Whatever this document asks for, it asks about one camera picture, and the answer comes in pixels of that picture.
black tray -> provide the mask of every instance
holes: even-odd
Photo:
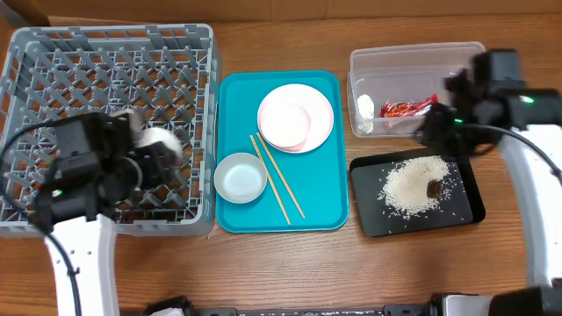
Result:
[[[386,176],[393,169],[393,162],[431,155],[439,155],[445,161],[453,162],[456,167],[450,168],[450,175],[445,180],[456,178],[460,185],[450,188],[450,199],[440,201],[439,210],[429,210],[420,213],[421,217],[410,219],[391,215],[393,208],[386,205],[384,199],[379,200],[378,194],[385,186]],[[467,156],[440,153],[430,148],[414,149],[356,158],[349,165],[349,172],[361,225],[364,233],[370,237],[479,223],[486,216]]]

stacked plates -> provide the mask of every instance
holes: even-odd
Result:
[[[270,92],[257,111],[257,126],[265,140],[286,153],[306,153],[332,132],[334,112],[315,88],[286,84]]]

teal tray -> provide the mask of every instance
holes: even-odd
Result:
[[[338,229],[348,219],[349,193],[340,84],[327,71],[256,72],[228,76],[220,85],[217,161],[240,152],[256,155],[249,135],[256,136],[258,131],[257,109],[268,93],[288,83],[316,88],[326,96],[334,110],[332,133],[315,150],[305,154],[287,154],[268,145],[306,218],[300,216],[256,139],[292,224],[287,224],[268,183],[259,198],[243,205],[229,203],[217,194],[217,220],[228,232],[327,231]]]

wooden chopsticks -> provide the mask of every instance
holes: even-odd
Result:
[[[285,185],[285,188],[287,189],[287,192],[289,192],[289,195],[292,198],[292,202],[294,202],[295,205],[297,206],[297,209],[299,209],[300,216],[302,216],[302,218],[305,219],[306,218],[305,214],[300,209],[300,205],[299,205],[299,202],[297,202],[297,198],[295,198],[294,194],[292,194],[292,190],[289,187],[289,184],[287,183],[287,181],[285,180],[285,177],[281,173],[281,170],[279,170],[279,167],[275,163],[275,159],[273,159],[273,156],[271,155],[270,150],[267,148],[267,145],[265,144],[265,141],[263,141],[262,135],[259,132],[257,132],[256,134],[257,134],[257,138],[262,143],[263,149],[265,149],[265,153],[267,153],[267,155],[270,157],[271,163],[273,163],[273,167],[275,167],[275,170],[277,171],[277,174],[281,178],[281,181],[283,181],[283,184]]]
[[[254,140],[254,135],[249,135],[249,138],[252,140],[252,144],[254,145],[254,149],[256,150],[257,157],[263,162],[263,166],[267,170],[267,166],[265,165],[265,161],[263,160],[262,153],[260,153],[260,148],[257,147],[256,140]],[[277,202],[279,203],[279,206],[281,206],[281,211],[283,211],[283,215],[285,216],[285,219],[287,219],[287,224],[290,225],[291,221],[289,220],[289,216],[287,215],[287,211],[285,210],[285,207],[283,206],[283,202],[281,202],[281,197],[279,197],[279,194],[277,193],[277,188],[275,187],[275,184],[273,183],[273,180],[271,179],[269,170],[267,170],[267,178],[270,181],[271,188],[273,189],[273,193],[275,193],[275,198],[277,198]]]

wooden table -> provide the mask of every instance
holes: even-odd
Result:
[[[320,68],[346,95],[354,49],[478,40],[519,50],[533,87],[562,90],[562,17],[507,15],[212,24],[226,75]],[[407,139],[359,139],[343,99],[347,159],[409,149]],[[238,309],[368,307],[422,303],[433,292],[494,294],[525,286],[525,248],[515,194],[497,152],[473,161],[487,208],[479,225],[371,239],[351,193],[349,221],[332,233],[234,235],[215,226],[198,238],[117,240],[121,308],[185,294],[196,306]],[[43,241],[0,240],[0,313],[55,315]]]

